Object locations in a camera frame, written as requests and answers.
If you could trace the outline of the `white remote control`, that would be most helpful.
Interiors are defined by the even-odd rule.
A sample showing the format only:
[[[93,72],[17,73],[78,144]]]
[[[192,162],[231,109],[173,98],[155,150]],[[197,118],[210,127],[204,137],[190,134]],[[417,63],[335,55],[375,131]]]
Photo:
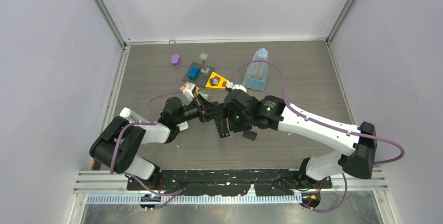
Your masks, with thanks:
[[[183,122],[177,125],[179,131],[185,131],[189,128],[188,122]]]

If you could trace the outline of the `black battery compartment cover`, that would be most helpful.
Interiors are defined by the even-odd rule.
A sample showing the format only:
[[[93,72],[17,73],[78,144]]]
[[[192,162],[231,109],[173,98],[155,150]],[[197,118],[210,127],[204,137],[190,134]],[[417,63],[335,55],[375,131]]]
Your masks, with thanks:
[[[251,141],[255,141],[257,138],[257,133],[251,130],[246,130],[242,133],[242,137]]]

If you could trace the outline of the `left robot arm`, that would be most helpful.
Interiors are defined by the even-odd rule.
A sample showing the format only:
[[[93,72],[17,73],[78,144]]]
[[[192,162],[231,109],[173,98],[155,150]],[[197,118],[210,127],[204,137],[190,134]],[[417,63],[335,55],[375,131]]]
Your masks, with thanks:
[[[222,110],[220,103],[209,102],[200,95],[187,105],[178,97],[168,98],[155,122],[143,120],[138,114],[127,110],[132,119],[116,116],[94,141],[89,155],[107,166],[111,173],[136,176],[143,186],[153,190],[160,183],[160,175],[155,172],[158,167],[137,155],[139,147],[172,142],[181,132],[179,125],[193,119],[200,122],[213,120],[216,126],[220,126]]]

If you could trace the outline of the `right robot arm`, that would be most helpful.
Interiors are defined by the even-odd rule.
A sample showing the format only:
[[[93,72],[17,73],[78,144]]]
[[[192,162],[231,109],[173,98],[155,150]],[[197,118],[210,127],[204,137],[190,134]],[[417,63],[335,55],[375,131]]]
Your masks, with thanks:
[[[258,100],[234,89],[223,101],[230,131],[242,132],[251,127],[295,133],[334,149],[320,157],[308,157],[299,168],[298,181],[313,187],[326,177],[347,173],[358,179],[370,179],[377,142],[372,139],[375,127],[367,122],[349,125],[304,112],[276,96]]]

